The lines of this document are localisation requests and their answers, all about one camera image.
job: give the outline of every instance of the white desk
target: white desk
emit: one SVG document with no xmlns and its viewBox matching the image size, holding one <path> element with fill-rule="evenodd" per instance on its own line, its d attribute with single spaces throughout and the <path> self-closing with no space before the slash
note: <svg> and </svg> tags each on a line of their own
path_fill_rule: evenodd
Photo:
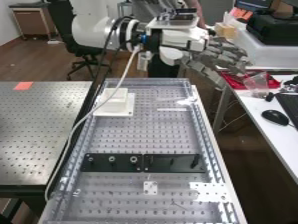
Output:
<svg viewBox="0 0 298 224">
<path fill-rule="evenodd" d="M 274 78 L 278 81 L 292 80 L 296 75 L 276 75 Z M 278 110 L 285 113 L 282 106 L 280 105 L 277 99 L 272 102 L 266 102 L 264 99 L 257 99 L 249 96 L 248 90 L 234 90 L 230 87 L 225 88 L 224 94 L 226 94 L 226 98 L 229 95 L 234 93 L 236 97 L 240 100 L 244 109 L 248 112 L 256 126 L 258 127 L 268 143 L 272 146 L 278 158 L 281 159 L 293 179 L 298 184 L 298 131 L 292 126 L 284 127 L 262 118 L 261 114 L 265 110 Z M 220 108 L 218 111 L 222 111 L 222 118 L 225 114 L 225 108 Z M 215 122 L 213 128 L 220 127 L 221 122 L 217 120 L 217 124 Z"/>
</svg>

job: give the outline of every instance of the white cable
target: white cable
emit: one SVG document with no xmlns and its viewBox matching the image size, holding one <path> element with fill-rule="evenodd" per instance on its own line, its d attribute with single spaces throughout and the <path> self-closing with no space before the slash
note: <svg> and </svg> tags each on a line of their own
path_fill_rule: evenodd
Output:
<svg viewBox="0 0 298 224">
<path fill-rule="evenodd" d="M 232 125 L 236 121 L 238 121 L 244 116 L 246 115 L 246 113 L 244 113 L 240 117 L 237 117 L 232 122 L 229 122 L 225 127 L 222 129 L 220 129 L 220 132 L 229 126 Z"/>
<path fill-rule="evenodd" d="M 73 133 L 75 133 L 75 131 L 76 131 L 76 129 L 77 129 L 77 127 L 80 126 L 80 124 L 87 120 L 87 118 L 95 113 L 95 111 L 100 108 L 100 107 L 103 107 L 104 105 L 105 105 L 105 103 L 113 98 L 113 96 L 115 96 L 115 94 L 117 93 L 117 91 L 119 91 L 119 88 L 120 88 L 120 86 L 123 85 L 123 82 L 124 82 L 124 79 L 125 79 L 125 77 L 127 77 L 127 75 L 128 75 L 128 70 L 129 70 L 129 68 L 131 68 L 131 65 L 132 65 L 132 62 L 133 62 L 133 58 L 135 58 L 135 56 L 136 56 L 136 54 L 139 53 L 139 51 L 140 51 L 140 46 L 135 46 L 135 50 L 133 50 L 133 53 L 132 53 L 132 55 L 131 55 L 131 58 L 129 58 L 129 61 L 128 61 L 128 65 L 127 65 L 127 68 L 125 68 L 125 70 L 124 70 L 124 74 L 123 74 L 123 77 L 121 77 L 121 79 L 120 79 L 120 81 L 119 81 L 119 84 L 117 84 L 117 86 L 116 86 L 116 88 L 115 88 L 115 91 L 113 91 L 113 93 L 111 94 L 111 96 L 107 98 L 107 100 L 104 101 L 104 102 L 101 102 L 91 111 L 89 111 L 89 113 L 84 116 L 84 118 L 77 122 L 77 124 L 75 125 L 75 127 L 73 127 L 73 129 L 72 129 L 72 131 L 71 131 L 71 134 L 69 134 L 69 136 L 68 136 L 68 140 L 67 140 L 67 148 L 66 148 L 66 150 L 64 150 L 64 153 L 63 153 L 63 157 L 62 157 L 62 159 L 60 159 L 60 162 L 59 162 L 59 165 L 58 165 L 58 167 L 56 167 L 56 170 L 55 170 L 55 173 L 54 173 L 54 175 L 52 175 L 52 178 L 51 178 L 51 180 L 50 180 L 50 183 L 48 183 L 48 186 L 47 186 L 47 188 L 46 188 L 46 193 L 44 193 L 44 198 L 46 198 L 46 201 L 48 202 L 48 191 L 50 191 L 50 187 L 51 187 L 51 185 L 52 185 L 52 182 L 54 182 L 54 180 L 55 180 L 55 177 L 56 177 L 56 175 L 58 175 L 58 172 L 59 172 L 59 170 L 60 170 L 60 168 L 62 168 L 62 165 L 63 165 L 63 161 L 64 161 L 64 159 L 66 159 L 66 156 L 67 156 L 67 152 L 68 152 L 68 149 L 69 149 L 69 146 L 71 146 L 71 140 L 72 140 L 72 136 L 73 136 Z"/>
</svg>

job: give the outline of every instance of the table surface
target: table surface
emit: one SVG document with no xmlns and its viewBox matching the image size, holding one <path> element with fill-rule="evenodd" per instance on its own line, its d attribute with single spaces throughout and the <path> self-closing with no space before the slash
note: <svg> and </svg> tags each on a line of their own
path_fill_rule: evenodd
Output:
<svg viewBox="0 0 298 224">
<path fill-rule="evenodd" d="M 119 79 L 108 79 L 104 87 L 113 88 L 117 83 Z M 123 88 L 136 96 L 133 117 L 88 118 L 56 186 L 59 193 L 47 204 L 40 223 L 225 222 L 222 197 L 218 201 L 212 193 L 201 193 L 207 199 L 195 202 L 189 182 L 209 185 L 218 195 L 221 190 L 213 187 L 226 187 L 234 208 L 229 216 L 246 223 L 196 87 L 187 79 L 135 78 L 125 79 Z M 87 153 L 199 153 L 208 172 L 79 172 Z M 159 196 L 144 194 L 145 180 L 159 182 Z"/>
<path fill-rule="evenodd" d="M 0 186 L 44 186 L 91 82 L 0 82 Z"/>
<path fill-rule="evenodd" d="M 276 75 L 278 81 L 292 80 L 297 75 Z M 234 90 L 236 96 L 253 119 L 266 141 L 269 142 L 278 158 L 281 159 L 289 173 L 298 184 L 298 131 L 292 126 L 280 126 L 261 116 L 265 110 L 278 110 L 286 114 L 278 100 L 274 98 L 272 102 L 249 96 L 248 90 Z"/>
</svg>

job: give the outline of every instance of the black metal bracket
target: black metal bracket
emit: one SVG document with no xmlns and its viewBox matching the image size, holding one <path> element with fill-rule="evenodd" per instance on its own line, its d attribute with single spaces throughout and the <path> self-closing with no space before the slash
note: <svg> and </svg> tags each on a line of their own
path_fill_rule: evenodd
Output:
<svg viewBox="0 0 298 224">
<path fill-rule="evenodd" d="M 141 154 L 85 154 L 81 172 L 141 172 Z"/>
<path fill-rule="evenodd" d="M 81 172 L 205 173 L 200 154 L 85 154 Z"/>
<path fill-rule="evenodd" d="M 144 172 L 205 173 L 205 169 L 200 154 L 145 154 Z"/>
</svg>

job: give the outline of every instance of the computer mouse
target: computer mouse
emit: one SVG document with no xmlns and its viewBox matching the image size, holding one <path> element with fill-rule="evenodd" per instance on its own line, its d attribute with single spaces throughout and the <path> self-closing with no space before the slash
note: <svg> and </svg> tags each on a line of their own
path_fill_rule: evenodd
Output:
<svg viewBox="0 0 298 224">
<path fill-rule="evenodd" d="M 282 112 L 280 112 L 277 110 L 266 110 L 266 111 L 264 111 L 262 112 L 262 117 L 265 119 L 268 119 L 269 121 L 272 121 L 272 122 L 274 122 L 274 123 L 277 123 L 280 125 L 284 125 L 284 126 L 288 126 L 289 122 L 290 122 L 288 116 Z"/>
</svg>

